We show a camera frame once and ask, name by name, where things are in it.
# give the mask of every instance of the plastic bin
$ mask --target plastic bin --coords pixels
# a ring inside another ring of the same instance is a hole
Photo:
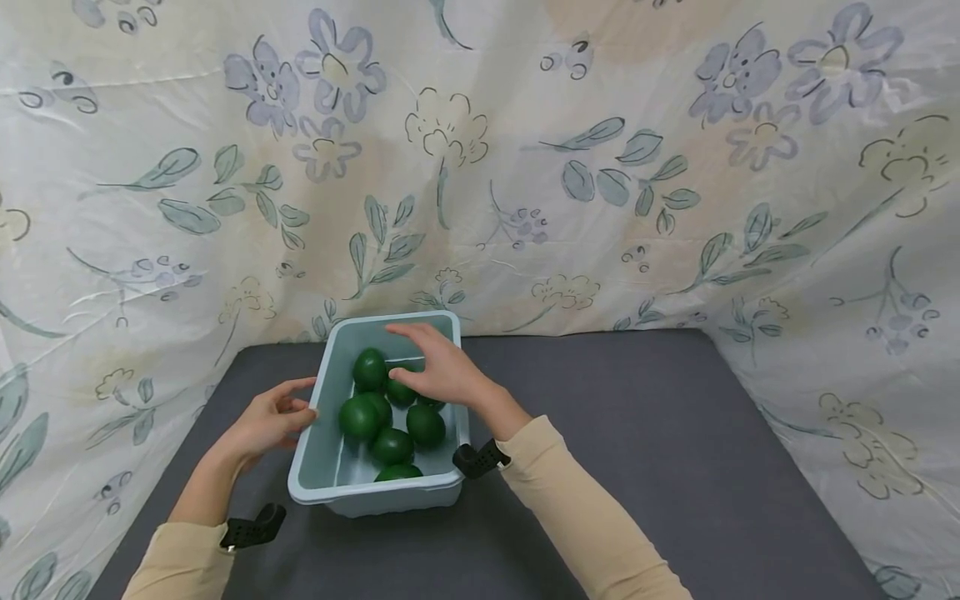
[[[355,517],[450,506],[460,495],[463,473],[453,454],[469,442],[467,408],[447,404],[440,411],[446,439],[427,452],[417,449],[414,464],[423,477],[374,482],[379,472],[365,444],[345,440],[337,416],[353,395],[353,362],[364,348],[377,348],[390,363],[422,361],[420,349],[403,336],[388,333],[387,323],[429,323],[460,346],[460,320],[449,311],[363,317],[338,323],[330,331],[310,407],[319,416],[300,434],[287,478],[291,497],[300,504],[325,504],[338,515]],[[406,430],[406,410],[392,407],[394,427]]]

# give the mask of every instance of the hand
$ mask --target hand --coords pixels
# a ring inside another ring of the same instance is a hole
[[[317,413],[307,408],[308,402],[290,394],[309,388],[316,381],[316,377],[292,379],[255,396],[211,452],[238,461],[246,470],[270,449],[297,447],[297,439],[291,434],[301,432],[317,418]]]
[[[426,323],[387,325],[387,331],[410,338],[423,352],[423,372],[391,369],[390,378],[441,402],[464,404],[476,409],[485,398],[495,396],[500,386],[482,374],[467,354]]]

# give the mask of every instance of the black wrist strap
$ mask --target black wrist strap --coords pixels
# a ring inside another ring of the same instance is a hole
[[[509,464],[510,457],[500,451],[496,440],[490,440],[479,451],[470,444],[463,444],[453,454],[453,465],[467,479],[478,479],[494,470],[497,465],[506,467]]]
[[[285,508],[279,504],[268,504],[254,520],[228,518],[227,534],[220,540],[220,547],[227,550],[249,548],[273,541],[286,517]]]

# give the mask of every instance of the white curtain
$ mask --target white curtain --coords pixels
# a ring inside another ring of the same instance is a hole
[[[85,596],[240,349],[426,308],[702,328],[888,595],[960,594],[955,3],[0,11],[0,596]]]

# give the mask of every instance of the gray table surface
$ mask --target gray table surface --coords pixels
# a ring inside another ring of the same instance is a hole
[[[323,345],[237,356],[89,598],[119,598],[190,471],[250,398],[317,371]],[[884,595],[710,340],[694,331],[469,338],[464,349],[636,519],[697,600]],[[490,433],[471,417],[474,445]],[[347,519],[286,490],[289,454],[242,477],[232,516],[286,506],[277,539],[241,552],[224,595],[260,598],[584,598],[501,477],[450,508]]]

